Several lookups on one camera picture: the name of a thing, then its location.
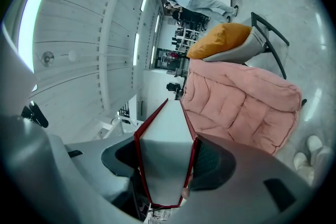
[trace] concrete floor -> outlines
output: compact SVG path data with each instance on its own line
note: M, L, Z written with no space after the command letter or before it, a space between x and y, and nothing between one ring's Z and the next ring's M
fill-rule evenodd
M308 154L306 139L317 135L332 146L336 134L336 45L334 29L320 0L233 0L239 5L233 22L241 23L251 12L264 15L290 42L290 46L270 33L287 74L287 80L299 86L308 99L300 121L277 158L293 168L296 152ZM211 20L207 29L218 22ZM247 62L281 76L272 54L262 54Z

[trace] white sneaker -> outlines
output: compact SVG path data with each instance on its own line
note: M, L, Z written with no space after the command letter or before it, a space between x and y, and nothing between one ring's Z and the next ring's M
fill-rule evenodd
M301 166L309 166L308 159L302 152L298 152L297 154L295 154L293 162L296 170L299 169Z
M314 151L319 150L321 147L323 147L323 144L316 135L311 135L307 139L307 146L310 154L312 154Z

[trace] gray chair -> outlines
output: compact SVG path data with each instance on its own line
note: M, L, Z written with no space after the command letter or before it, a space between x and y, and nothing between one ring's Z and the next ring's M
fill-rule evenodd
M287 46L289 46L288 40L285 39L284 36L269 22L267 22L265 19L260 17L258 14L255 14L254 12L251 13L251 19L246 20L245 22L243 22L243 24L252 26L252 30L241 46L232 50L211 55L204 58L203 60L207 62L234 62L244 65L246 61L258 54L271 52L279 65L284 79L286 79L287 76L284 67L282 66L277 52L275 51L273 45L268 39L268 32L273 31L287 44Z

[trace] ceiling light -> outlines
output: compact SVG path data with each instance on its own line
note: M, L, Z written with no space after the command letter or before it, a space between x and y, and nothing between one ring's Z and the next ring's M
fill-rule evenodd
M133 55L133 65L137 65L137 57L138 57L138 44L139 44L139 34L136 33L135 35L135 43L134 43L134 55Z
M143 0L143 1L142 1L141 9L140 9L142 12L143 12L143 10L145 9L146 1L147 1L147 0Z
M33 35L38 8L42 0L27 0L19 29L18 52L28 68L34 73Z
M160 19L160 16L158 15L158 18L156 19L156 26L155 26L155 32L158 30L158 25L159 25L159 19Z
M154 51L155 51L155 46L153 46L153 50L152 50L152 59L151 59L151 65L153 64L153 59L154 59Z

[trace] orange pillow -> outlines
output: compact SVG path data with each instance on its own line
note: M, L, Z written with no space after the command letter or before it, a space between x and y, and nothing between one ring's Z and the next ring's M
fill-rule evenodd
M252 27L242 24L219 24L196 42L189 49L187 56L192 59L203 59L236 48L244 43L251 29Z

